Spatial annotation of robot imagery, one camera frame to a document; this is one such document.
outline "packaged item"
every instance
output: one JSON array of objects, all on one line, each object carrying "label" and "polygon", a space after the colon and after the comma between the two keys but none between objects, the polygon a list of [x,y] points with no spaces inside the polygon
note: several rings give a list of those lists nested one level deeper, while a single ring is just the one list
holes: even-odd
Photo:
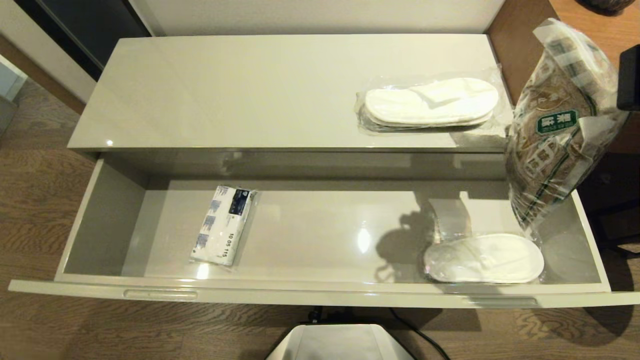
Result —
[{"label": "packaged item", "polygon": [[506,150],[511,206],[537,224],[589,174],[624,125],[618,74],[584,34],[548,19],[534,34],[545,50],[515,110]]},{"label": "packaged item", "polygon": [[424,253],[425,272],[442,282],[520,284],[545,267],[536,244],[513,234],[488,234],[445,241]]},{"label": "packaged item", "polygon": [[191,259],[231,266],[255,190],[218,186],[204,218]]},{"label": "packaged item", "polygon": [[477,127],[498,118],[505,110],[510,108],[504,104],[497,67],[435,76],[372,79],[358,93],[355,105],[360,127],[375,133]]}]

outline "green label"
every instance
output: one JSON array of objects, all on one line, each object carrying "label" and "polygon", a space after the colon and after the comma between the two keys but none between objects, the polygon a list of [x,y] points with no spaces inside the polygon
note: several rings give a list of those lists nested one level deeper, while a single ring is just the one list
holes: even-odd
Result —
[{"label": "green label", "polygon": [[538,119],[536,131],[538,134],[547,134],[554,131],[575,126],[578,123],[578,112],[575,110],[562,111],[549,114]]}]

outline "open drawer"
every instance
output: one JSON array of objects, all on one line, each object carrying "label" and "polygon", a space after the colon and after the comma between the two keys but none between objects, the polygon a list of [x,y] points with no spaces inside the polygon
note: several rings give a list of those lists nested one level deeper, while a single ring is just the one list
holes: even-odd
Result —
[{"label": "open drawer", "polygon": [[[9,289],[333,306],[640,303],[640,293],[611,292],[575,192],[542,226],[545,270],[539,279],[518,285],[442,284],[424,276],[421,254],[434,241],[451,234],[521,233],[507,198],[501,154],[236,153],[231,158],[243,166],[231,173],[226,167],[224,174],[202,170],[205,163],[216,168],[220,154],[202,154],[208,154],[205,160],[173,170],[131,165],[135,156],[103,155],[55,280],[13,280]],[[333,165],[322,166],[321,158]],[[367,160],[378,167],[367,166]],[[278,169],[292,175],[283,178]],[[260,191],[231,270],[189,261],[219,184]]]}]

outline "drawer handle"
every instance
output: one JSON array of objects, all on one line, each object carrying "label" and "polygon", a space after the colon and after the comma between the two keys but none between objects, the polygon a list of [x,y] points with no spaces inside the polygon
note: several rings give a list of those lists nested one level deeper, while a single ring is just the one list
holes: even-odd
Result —
[{"label": "drawer handle", "polygon": [[478,307],[540,307],[532,297],[470,297],[468,301]]},{"label": "drawer handle", "polygon": [[198,298],[197,292],[182,290],[125,290],[123,295],[138,300],[189,301]]}]

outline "cabinet top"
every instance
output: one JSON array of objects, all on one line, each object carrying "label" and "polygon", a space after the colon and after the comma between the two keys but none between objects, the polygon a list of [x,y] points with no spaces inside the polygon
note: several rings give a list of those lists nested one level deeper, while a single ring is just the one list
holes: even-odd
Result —
[{"label": "cabinet top", "polygon": [[371,135],[358,128],[354,112],[356,93],[377,76],[495,64],[485,35],[122,39],[68,146],[502,151],[504,135]]}]

